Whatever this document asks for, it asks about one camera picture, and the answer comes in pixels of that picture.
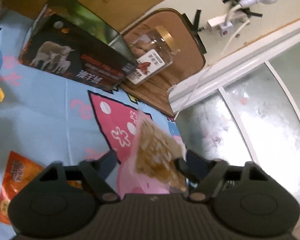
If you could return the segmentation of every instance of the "black box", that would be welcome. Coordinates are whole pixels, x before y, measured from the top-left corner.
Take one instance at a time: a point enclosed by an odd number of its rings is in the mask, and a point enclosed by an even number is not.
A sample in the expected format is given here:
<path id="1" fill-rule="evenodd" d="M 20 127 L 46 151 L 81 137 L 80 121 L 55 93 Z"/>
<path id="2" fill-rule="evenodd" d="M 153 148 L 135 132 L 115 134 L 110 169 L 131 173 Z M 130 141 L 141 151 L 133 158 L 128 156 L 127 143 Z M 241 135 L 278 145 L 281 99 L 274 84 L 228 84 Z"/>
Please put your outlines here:
<path id="1" fill-rule="evenodd" d="M 103 90 L 111 90 L 137 68 L 122 36 L 77 0 L 48 0 L 19 59 Z"/>

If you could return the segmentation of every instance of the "power strip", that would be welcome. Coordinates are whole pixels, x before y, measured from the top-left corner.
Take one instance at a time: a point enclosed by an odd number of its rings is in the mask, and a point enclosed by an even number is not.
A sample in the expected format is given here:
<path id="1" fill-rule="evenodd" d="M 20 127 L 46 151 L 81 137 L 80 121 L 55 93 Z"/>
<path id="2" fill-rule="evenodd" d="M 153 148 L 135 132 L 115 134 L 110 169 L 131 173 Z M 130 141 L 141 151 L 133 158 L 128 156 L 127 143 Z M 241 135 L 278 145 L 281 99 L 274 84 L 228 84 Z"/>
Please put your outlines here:
<path id="1" fill-rule="evenodd" d="M 210 29 L 211 31 L 219 31 L 220 32 L 221 31 L 220 25 L 222 25 L 225 22 L 226 16 L 227 15 L 225 14 L 225 15 L 217 16 L 217 17 L 214 17 L 214 18 L 208 20 L 207 21 L 208 29 Z M 244 22 L 247 19 L 248 19 L 248 16 L 244 12 L 235 11 L 230 18 L 230 22 L 232 25 L 234 25 L 237 22 Z"/>

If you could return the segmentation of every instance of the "jar label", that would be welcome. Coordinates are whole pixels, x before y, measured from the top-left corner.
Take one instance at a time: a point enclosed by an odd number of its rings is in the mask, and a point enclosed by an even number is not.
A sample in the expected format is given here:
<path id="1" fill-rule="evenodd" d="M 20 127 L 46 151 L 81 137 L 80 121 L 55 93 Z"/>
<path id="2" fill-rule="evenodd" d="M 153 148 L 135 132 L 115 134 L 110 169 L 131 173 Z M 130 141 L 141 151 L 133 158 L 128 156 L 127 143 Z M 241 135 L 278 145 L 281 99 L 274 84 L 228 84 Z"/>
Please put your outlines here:
<path id="1" fill-rule="evenodd" d="M 146 54 L 138 58 L 137 61 L 138 63 L 148 62 L 150 65 L 148 66 L 146 73 L 142 71 L 142 69 L 136 69 L 129 76 L 127 76 L 127 79 L 129 79 L 133 84 L 140 83 L 142 80 L 165 65 L 163 59 L 154 49 L 149 50 Z"/>

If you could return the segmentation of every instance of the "brown food package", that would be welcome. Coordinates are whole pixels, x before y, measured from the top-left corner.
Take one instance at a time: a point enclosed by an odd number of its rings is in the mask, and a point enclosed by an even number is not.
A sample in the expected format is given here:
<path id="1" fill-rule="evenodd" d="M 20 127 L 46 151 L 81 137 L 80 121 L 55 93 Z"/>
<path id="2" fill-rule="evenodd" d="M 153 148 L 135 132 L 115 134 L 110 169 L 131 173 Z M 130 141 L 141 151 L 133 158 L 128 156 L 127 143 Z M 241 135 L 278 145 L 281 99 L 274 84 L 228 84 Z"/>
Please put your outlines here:
<path id="1" fill-rule="evenodd" d="M 136 172 L 186 191 L 186 179 L 174 165 L 175 159 L 183 158 L 181 145 L 141 112 L 138 121 Z"/>

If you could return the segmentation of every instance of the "electrical cable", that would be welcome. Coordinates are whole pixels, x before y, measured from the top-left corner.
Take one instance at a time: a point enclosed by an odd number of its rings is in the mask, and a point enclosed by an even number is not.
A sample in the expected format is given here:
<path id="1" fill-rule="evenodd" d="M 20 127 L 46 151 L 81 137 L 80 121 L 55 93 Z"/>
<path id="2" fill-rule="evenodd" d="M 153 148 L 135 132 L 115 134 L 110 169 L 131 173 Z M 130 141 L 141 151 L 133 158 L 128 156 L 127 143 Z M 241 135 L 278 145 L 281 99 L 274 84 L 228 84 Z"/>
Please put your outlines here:
<path id="1" fill-rule="evenodd" d="M 198 85 L 200 83 L 201 78 L 204 76 L 205 73 L 207 73 L 208 70 L 211 69 L 211 67 L 214 66 L 213 65 L 208 65 L 204 70 L 202 70 L 202 73 L 197 81 L 197 83 L 195 84 L 194 89 L 191 91 L 190 95 L 188 96 L 188 98 L 183 102 L 183 104 L 181 105 L 180 109 L 178 110 L 176 116 L 174 117 L 174 120 L 177 119 L 178 115 L 180 114 L 181 110 L 183 110 L 183 107 L 185 106 L 185 104 L 189 101 L 189 99 L 191 98 L 191 96 L 193 95 L 193 93 L 196 91 L 196 89 L 198 88 Z"/>
<path id="2" fill-rule="evenodd" d="M 231 43 L 231 41 L 235 38 L 235 36 L 248 24 L 250 23 L 249 20 L 246 20 L 238 29 L 237 31 L 232 34 L 232 36 L 230 37 L 229 41 L 227 42 L 227 44 L 225 45 L 225 47 L 223 48 L 222 52 L 220 55 L 223 55 L 223 53 L 225 52 L 225 50 L 228 48 L 229 44 Z"/>
<path id="3" fill-rule="evenodd" d="M 231 43 L 231 41 L 234 39 L 234 37 L 248 24 L 250 23 L 249 20 L 247 20 L 246 22 L 244 22 L 238 29 L 237 31 L 230 37 L 229 41 L 227 42 L 227 44 L 225 45 L 225 47 L 223 48 L 222 52 L 220 53 L 220 56 L 225 52 L 226 48 L 229 46 L 229 44 Z M 202 73 L 197 81 L 197 83 L 195 84 L 194 89 L 191 91 L 191 93 L 189 94 L 188 98 L 182 103 L 180 109 L 178 110 L 177 114 L 174 117 L 174 120 L 177 119 L 177 117 L 179 116 L 180 112 L 183 110 L 183 107 L 186 105 L 186 103 L 190 100 L 190 98 L 192 97 L 193 93 L 196 91 L 196 89 L 199 86 L 199 83 L 201 81 L 201 78 L 205 75 L 205 73 L 207 73 L 208 70 L 210 70 L 212 68 L 213 65 L 208 65 L 204 70 L 202 70 Z"/>
<path id="4" fill-rule="evenodd" d="M 232 14 L 233 14 L 235 11 L 237 11 L 237 10 L 239 10 L 239 9 L 241 9 L 241 8 L 242 8 L 241 5 L 238 3 L 237 5 L 233 6 L 233 7 L 230 9 L 230 11 L 229 11 L 229 12 L 227 13 L 227 15 L 226 15 L 225 25 L 227 25 L 227 24 L 230 22 L 230 19 L 231 19 Z"/>

